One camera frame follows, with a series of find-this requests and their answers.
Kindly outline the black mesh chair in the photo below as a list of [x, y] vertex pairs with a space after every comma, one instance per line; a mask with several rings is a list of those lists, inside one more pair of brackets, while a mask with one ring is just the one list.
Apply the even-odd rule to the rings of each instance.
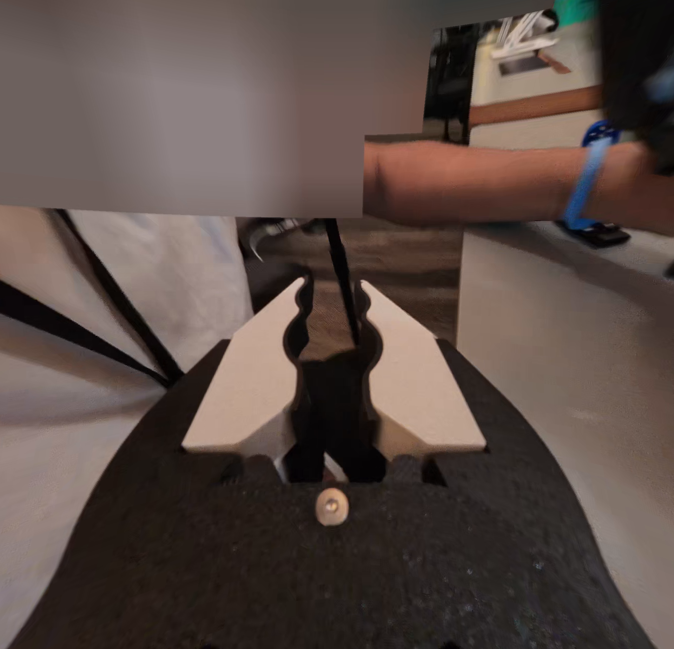
[[470, 104], [480, 31], [480, 23], [435, 30], [429, 58], [423, 118], [444, 123], [444, 141], [450, 141], [450, 122], [457, 121], [458, 142], [464, 146], [469, 144]]

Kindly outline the black flat device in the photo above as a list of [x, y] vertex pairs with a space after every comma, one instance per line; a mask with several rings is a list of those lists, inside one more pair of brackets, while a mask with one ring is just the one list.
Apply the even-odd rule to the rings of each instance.
[[619, 247], [631, 239], [628, 232], [612, 223], [592, 223], [583, 229], [572, 229], [563, 221], [555, 224], [572, 239], [593, 249]]

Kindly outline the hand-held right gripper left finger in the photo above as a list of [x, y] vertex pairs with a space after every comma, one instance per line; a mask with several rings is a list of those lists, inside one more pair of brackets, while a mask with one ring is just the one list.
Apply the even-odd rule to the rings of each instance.
[[290, 283], [233, 335], [181, 443], [189, 453], [281, 462], [308, 425], [300, 356], [313, 281]]

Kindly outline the blue wristband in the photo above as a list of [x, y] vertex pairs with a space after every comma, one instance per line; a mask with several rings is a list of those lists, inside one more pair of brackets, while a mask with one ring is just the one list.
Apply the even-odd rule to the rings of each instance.
[[621, 132], [607, 120], [593, 123], [585, 132], [581, 147], [586, 149], [584, 166], [561, 217], [561, 226], [571, 232], [591, 229], [594, 221], [584, 216], [586, 205], [611, 146], [619, 142]]

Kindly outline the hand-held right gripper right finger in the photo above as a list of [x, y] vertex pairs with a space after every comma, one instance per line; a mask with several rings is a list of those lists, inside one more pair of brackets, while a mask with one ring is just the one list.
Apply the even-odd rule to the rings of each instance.
[[483, 452], [487, 441], [439, 339], [366, 280], [356, 283], [365, 422], [383, 457]]

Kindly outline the person's left hand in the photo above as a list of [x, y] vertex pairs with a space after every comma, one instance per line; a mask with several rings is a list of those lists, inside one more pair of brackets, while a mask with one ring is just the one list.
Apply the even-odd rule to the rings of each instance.
[[655, 173], [643, 143], [609, 148], [584, 209], [585, 218], [673, 236], [673, 178]]

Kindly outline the person's white t-shirt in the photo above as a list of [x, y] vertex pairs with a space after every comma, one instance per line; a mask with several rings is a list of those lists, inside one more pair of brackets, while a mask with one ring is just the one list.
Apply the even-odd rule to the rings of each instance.
[[[183, 372], [252, 316], [233, 217], [69, 210]], [[56, 210], [1, 207], [1, 281], [159, 372]], [[1, 317], [1, 647], [29, 618], [101, 474], [164, 389]]]

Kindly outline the white stand with wooden board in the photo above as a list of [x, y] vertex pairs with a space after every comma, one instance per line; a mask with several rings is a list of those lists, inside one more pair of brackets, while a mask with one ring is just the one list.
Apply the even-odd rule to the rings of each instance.
[[559, 25], [552, 9], [503, 18], [491, 51], [500, 75], [508, 77], [547, 67], [541, 54], [559, 42]]

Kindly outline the person's left forearm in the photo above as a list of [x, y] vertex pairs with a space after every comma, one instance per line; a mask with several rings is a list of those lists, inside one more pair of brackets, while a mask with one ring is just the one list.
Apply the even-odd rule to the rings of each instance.
[[552, 221], [583, 167], [580, 148], [493, 150], [366, 142], [364, 213], [403, 226]]

